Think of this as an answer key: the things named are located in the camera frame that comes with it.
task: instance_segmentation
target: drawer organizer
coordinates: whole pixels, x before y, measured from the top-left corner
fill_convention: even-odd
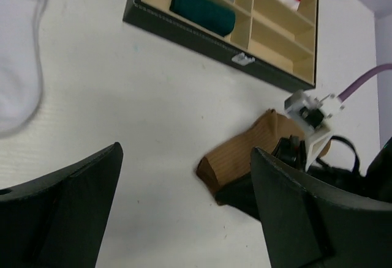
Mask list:
[[[226,37],[170,11],[172,0],[127,0],[124,21],[286,91],[316,84],[318,0],[210,0],[235,13]]]

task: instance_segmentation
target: gray wall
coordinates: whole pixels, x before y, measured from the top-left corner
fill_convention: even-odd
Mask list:
[[[377,63],[392,62],[392,15],[375,21]],[[378,76],[380,144],[392,136],[392,72]]]

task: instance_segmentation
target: white cloth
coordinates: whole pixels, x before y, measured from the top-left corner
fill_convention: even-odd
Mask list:
[[[23,125],[42,96],[38,27],[47,0],[0,0],[0,136]]]

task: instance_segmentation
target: white tabletop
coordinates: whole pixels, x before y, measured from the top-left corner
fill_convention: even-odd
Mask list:
[[[45,98],[27,128],[0,140],[0,188],[119,141],[124,163],[97,267],[269,267],[260,223],[216,206],[193,169],[268,108],[282,111],[289,94],[124,24],[125,2],[49,0]],[[318,42],[316,96],[375,66],[374,17],[357,0],[320,0]],[[366,169],[379,151],[376,80],[347,101],[336,129]],[[353,163],[338,144],[328,160]]]

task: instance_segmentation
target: wooden compartment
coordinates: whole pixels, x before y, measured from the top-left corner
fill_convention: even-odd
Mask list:
[[[235,28],[226,37],[221,37],[171,12],[171,1],[140,0],[137,4],[137,0],[128,0],[124,21],[155,32],[286,90],[294,91],[315,86],[318,0],[301,0],[298,11],[291,10],[279,0],[211,0],[235,12]],[[149,15],[141,13],[141,10],[147,11]],[[158,24],[154,25],[142,18],[145,16],[153,19],[153,15],[160,21],[166,21],[167,26],[167,23],[172,23],[172,31],[177,30],[178,35],[175,36],[171,31],[158,30]],[[179,36],[180,33],[185,35],[184,31],[192,33],[189,34],[190,39],[199,40],[197,37],[201,37],[209,43],[200,42],[203,46],[205,44],[205,49],[200,43],[188,44]],[[250,62],[247,67],[241,67],[231,63],[230,59],[223,60],[224,55],[235,55],[238,52],[243,52],[249,58],[254,57],[255,61]]]

